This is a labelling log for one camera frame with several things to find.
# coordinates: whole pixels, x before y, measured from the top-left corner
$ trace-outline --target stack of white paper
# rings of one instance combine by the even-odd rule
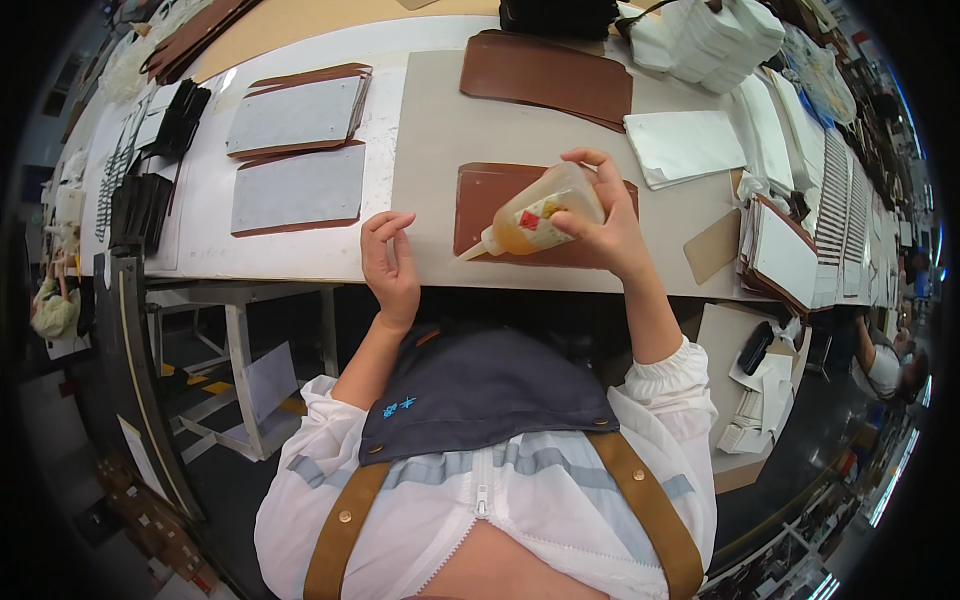
[[[623,125],[650,189],[747,164],[722,110],[628,114]]]
[[[813,307],[817,284],[817,252],[799,226],[766,201],[747,206],[741,227],[736,272],[748,291],[780,300],[796,313]]]
[[[780,418],[793,392],[792,367],[789,356],[772,352],[763,357],[753,375],[744,373],[736,361],[733,362],[730,377],[746,389],[731,424],[717,443],[719,449],[730,454],[762,452],[771,436],[776,438]]]

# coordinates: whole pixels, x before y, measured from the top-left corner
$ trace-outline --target brown leather strap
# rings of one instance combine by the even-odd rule
[[[689,600],[704,580],[700,551],[673,503],[619,431],[585,432],[657,552],[670,600]]]
[[[303,600],[340,598],[347,561],[388,470],[389,462],[376,463],[358,467],[350,476],[317,537],[303,582]]]
[[[670,498],[619,431],[586,432],[660,558],[670,600],[689,600],[704,579],[700,551]],[[303,584],[303,600],[338,600],[347,561],[390,463],[360,467],[326,517]]]

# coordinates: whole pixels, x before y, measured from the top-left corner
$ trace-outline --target squeeze bottle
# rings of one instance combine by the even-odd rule
[[[457,256],[455,262],[484,253],[531,254],[575,239],[550,223],[550,215],[558,210],[575,212],[597,225],[603,225],[606,219],[593,186],[575,162],[553,167],[500,206],[493,224],[480,234],[480,241]]]

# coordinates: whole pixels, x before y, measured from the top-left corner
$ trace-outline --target cardboard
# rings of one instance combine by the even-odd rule
[[[599,269],[525,267],[483,261],[453,263],[459,168],[473,161],[552,165],[578,146],[602,148],[621,177],[641,189],[639,221],[667,294],[733,297],[733,266],[697,285],[686,265],[684,244],[732,207],[729,173],[647,190],[626,135],[549,108],[491,102],[461,93],[461,51],[410,55],[396,141],[391,209],[414,211],[407,229],[423,285],[552,289],[620,293],[623,285]],[[716,108],[715,94],[635,75],[633,111]]]
[[[771,317],[759,316],[749,310],[738,310],[715,304],[704,305],[704,316],[700,324],[697,344],[707,353],[708,388],[710,399],[717,409],[717,420],[709,433],[710,460],[716,493],[728,492],[754,483],[773,450],[772,443],[767,443],[759,453],[728,454],[716,447],[743,397],[744,387],[729,377],[731,365],[736,360],[736,354],[762,321],[776,323],[776,320]],[[800,379],[804,373],[806,354],[809,352],[809,338],[809,331],[807,331],[804,346],[799,352],[800,360],[791,363],[794,369],[790,379],[794,390],[800,385]],[[780,417],[778,432],[781,432],[786,425],[792,408],[791,398],[787,400]]]
[[[204,82],[245,60],[354,25],[433,14],[499,15],[499,0],[443,0],[411,12],[396,0],[262,0],[206,48],[193,77]]]
[[[547,167],[521,164],[472,162],[460,167],[457,183],[457,213],[453,231],[453,254],[459,256],[480,241],[480,233],[493,222],[497,209],[536,181]],[[636,186],[624,181],[634,202]],[[504,252],[482,254],[473,260],[509,262],[519,265],[603,269],[600,260],[580,240],[574,240],[525,256]]]
[[[732,262],[739,252],[740,211],[731,210],[723,218],[684,244],[686,262],[697,285],[714,276]]]

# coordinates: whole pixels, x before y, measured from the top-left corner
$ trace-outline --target paper sheet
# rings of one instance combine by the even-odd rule
[[[747,164],[721,110],[628,114],[623,123],[651,189]]]
[[[253,417],[262,423],[298,388],[290,342],[284,342],[244,367]]]
[[[170,498],[163,491],[163,486],[160,485],[160,480],[156,477],[154,467],[150,464],[150,457],[147,455],[147,449],[143,447],[140,432],[120,415],[117,415],[117,420],[120,421],[120,429],[123,431],[124,439],[127,440],[127,446],[130,447],[130,454],[133,455],[133,462],[136,463],[136,468],[140,471],[140,478],[143,479],[143,483],[150,486],[151,490],[169,502]]]

